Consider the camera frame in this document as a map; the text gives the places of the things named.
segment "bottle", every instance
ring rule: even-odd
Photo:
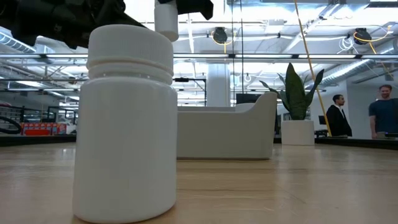
[[[171,42],[142,27],[99,27],[90,36],[87,68],[73,213],[92,223],[131,223],[166,212],[176,199]]]

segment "white planter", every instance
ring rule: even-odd
[[[240,103],[235,106],[235,112],[245,112],[250,110],[254,106],[254,103]]]
[[[315,144],[313,121],[283,121],[282,144],[313,146]]]

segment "man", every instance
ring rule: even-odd
[[[348,124],[347,117],[342,109],[345,100],[343,95],[335,95],[333,97],[334,105],[331,105],[326,113],[329,121],[331,135],[333,137],[352,136],[351,127]]]
[[[397,99],[391,99],[392,87],[382,85],[379,87],[381,99],[369,106],[371,131],[373,139],[384,139],[386,133],[398,133]]]

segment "table surface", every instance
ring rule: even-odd
[[[72,215],[74,144],[0,148],[1,224]],[[269,161],[178,161],[177,203],[143,223],[396,224],[398,152],[281,147]]]

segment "white column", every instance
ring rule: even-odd
[[[228,64],[209,64],[207,73],[207,106],[231,106]]]

